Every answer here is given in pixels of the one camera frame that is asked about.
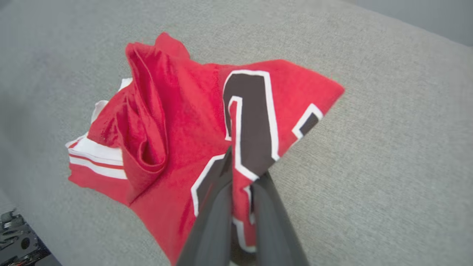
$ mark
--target red jersey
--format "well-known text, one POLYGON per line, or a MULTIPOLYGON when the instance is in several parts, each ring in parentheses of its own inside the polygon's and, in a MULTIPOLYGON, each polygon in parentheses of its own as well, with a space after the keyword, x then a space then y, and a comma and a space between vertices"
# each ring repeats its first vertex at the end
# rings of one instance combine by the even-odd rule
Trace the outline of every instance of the red jersey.
POLYGON ((175 264, 201 208, 206 180, 229 146, 233 223, 255 252, 249 186, 301 139, 343 93, 337 83, 283 60, 199 64, 161 34, 129 44, 132 79, 100 101, 90 130, 66 146, 70 181, 119 201, 142 219, 175 264))

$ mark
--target cloth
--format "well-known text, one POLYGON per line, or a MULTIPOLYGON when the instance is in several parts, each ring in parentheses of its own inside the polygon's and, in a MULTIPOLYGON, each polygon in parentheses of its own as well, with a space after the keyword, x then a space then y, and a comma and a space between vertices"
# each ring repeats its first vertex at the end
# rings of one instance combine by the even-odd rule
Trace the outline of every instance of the cloth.
POLYGON ((89 132, 66 145, 70 180, 132 208, 175 264, 232 146, 233 223, 240 248, 254 253, 250 184, 343 88, 283 60, 199 64, 166 33, 154 45, 129 44, 126 55, 132 80, 98 102, 89 132))

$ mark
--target round hole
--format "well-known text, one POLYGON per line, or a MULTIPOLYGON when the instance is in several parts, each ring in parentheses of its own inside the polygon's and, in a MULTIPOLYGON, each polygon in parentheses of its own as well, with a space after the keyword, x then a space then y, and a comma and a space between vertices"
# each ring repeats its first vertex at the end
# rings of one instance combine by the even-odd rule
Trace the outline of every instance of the round hole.
POLYGON ((27 249, 28 247, 29 247, 29 238, 23 238, 23 240, 21 240, 21 248, 27 249))

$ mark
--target red fabric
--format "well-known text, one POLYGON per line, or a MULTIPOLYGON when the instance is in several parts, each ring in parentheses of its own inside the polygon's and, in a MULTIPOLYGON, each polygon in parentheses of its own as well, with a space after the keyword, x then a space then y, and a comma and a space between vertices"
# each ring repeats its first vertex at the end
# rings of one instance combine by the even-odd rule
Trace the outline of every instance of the red fabric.
MULTIPOLYGON (((335 82, 283 60, 244 66, 199 64, 167 34, 153 46, 129 44, 126 56, 133 82, 105 106, 88 138, 122 149, 128 180, 95 178, 99 175, 72 165, 70 180, 132 208, 173 265, 195 221, 192 185, 210 158, 235 146, 233 128, 232 141, 225 140, 222 90, 229 74, 245 69, 271 75, 280 156, 298 140, 291 130, 307 107, 315 104, 325 114, 343 93, 335 82)), ((232 123, 235 111, 233 103, 232 123)), ((234 170, 233 215, 244 224, 248 246, 255 244, 243 191, 250 183, 234 170)))

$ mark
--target gray textured fabric surface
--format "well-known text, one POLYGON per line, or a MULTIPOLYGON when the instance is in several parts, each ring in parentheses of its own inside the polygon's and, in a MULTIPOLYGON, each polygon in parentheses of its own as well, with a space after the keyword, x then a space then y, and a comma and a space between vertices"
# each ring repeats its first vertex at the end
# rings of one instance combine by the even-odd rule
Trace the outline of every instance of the gray textured fabric surface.
POLYGON ((473 263, 473 51, 347 3, 2 1, 1 186, 64 266, 167 265, 64 143, 163 30, 198 62, 286 59, 345 95, 271 168, 313 265, 473 263))

